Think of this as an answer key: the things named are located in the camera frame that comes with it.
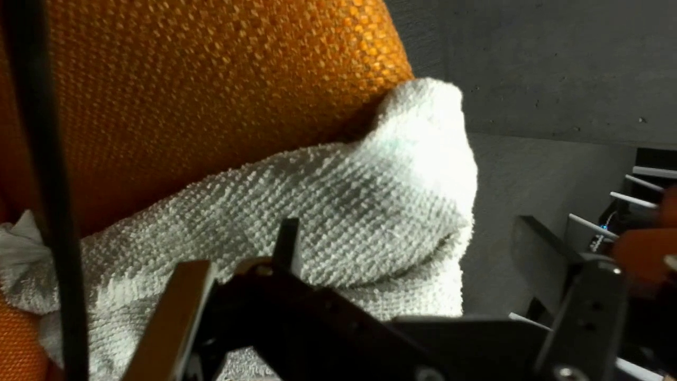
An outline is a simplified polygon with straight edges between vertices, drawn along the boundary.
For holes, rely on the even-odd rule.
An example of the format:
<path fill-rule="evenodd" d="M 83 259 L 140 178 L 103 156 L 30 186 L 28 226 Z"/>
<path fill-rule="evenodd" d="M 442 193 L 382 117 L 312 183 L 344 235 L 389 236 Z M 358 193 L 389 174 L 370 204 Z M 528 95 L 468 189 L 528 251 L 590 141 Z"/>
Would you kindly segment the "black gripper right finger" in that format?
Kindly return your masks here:
<path fill-rule="evenodd" d="M 552 316 L 535 360 L 542 381 L 614 381 L 626 319 L 626 276 L 612 262 L 585 257 L 535 216 L 517 216 L 512 259 Z"/>

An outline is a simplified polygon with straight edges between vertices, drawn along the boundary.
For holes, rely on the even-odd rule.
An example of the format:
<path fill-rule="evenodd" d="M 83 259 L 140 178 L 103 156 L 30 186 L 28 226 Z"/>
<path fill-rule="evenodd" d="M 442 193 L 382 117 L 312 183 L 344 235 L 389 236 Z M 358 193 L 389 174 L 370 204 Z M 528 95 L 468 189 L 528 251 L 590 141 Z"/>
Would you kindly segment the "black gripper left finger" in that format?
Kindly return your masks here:
<path fill-rule="evenodd" d="M 279 225 L 271 256 L 249 257 L 214 283 L 184 381 L 216 381 L 227 355 L 253 349 L 280 381 L 450 381 L 430 349 L 375 319 L 332 288 L 291 273 L 297 220 Z"/>

